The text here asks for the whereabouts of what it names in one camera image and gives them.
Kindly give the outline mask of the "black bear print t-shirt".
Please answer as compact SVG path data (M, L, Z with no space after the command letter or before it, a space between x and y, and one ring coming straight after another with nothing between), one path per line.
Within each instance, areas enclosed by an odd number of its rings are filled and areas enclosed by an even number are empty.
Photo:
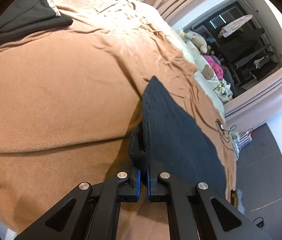
M129 160L133 159L145 170L149 159L154 157L166 171L190 184L205 181L223 193L225 169L215 146L157 77L150 79L141 105L142 119L128 142Z

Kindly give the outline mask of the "brown bed sheet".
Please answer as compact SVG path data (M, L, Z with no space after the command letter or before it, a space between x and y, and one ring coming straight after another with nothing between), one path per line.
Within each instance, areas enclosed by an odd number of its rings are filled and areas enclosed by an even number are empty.
M115 175L153 76L215 146L230 199L236 160L197 48L137 0L54 1L70 27L0 47L2 223L21 233L79 183Z

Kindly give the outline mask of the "white patterned cloth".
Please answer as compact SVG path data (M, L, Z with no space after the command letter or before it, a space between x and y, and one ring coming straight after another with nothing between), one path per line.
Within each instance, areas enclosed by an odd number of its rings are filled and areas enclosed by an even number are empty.
M228 83L225 79L220 81L217 87L214 88L214 92L217 94L223 104L233 100L233 92L230 89L230 83Z

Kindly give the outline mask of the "pink fluffy plush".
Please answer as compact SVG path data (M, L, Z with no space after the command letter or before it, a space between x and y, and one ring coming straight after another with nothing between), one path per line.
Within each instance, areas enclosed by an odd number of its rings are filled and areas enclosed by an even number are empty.
M223 79L223 68L214 60L212 56L204 55L205 60L209 63L219 80Z

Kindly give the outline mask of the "beige plush toy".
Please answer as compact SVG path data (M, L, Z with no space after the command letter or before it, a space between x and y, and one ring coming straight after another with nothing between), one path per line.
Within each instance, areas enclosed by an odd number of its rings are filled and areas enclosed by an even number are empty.
M185 33L185 37L189 40L191 40L191 42L197 47L197 49L203 53L206 54L208 51L208 45L207 42L205 41L205 39L196 32L193 31L188 31Z

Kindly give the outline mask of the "pink curtain right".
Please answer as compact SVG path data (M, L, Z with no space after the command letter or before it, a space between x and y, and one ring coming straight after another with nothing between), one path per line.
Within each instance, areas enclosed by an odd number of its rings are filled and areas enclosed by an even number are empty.
M225 104L225 120L236 131L255 129L282 111L282 67Z

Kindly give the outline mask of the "floral hanging garment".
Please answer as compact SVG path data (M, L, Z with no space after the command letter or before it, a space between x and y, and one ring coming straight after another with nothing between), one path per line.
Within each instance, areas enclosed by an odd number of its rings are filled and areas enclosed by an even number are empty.
M232 33L240 29L245 23L250 21L252 18L253 18L252 15L244 15L241 16L240 18L237 18L236 20L222 27L220 32L218 33L218 37L227 38L228 36L232 35Z

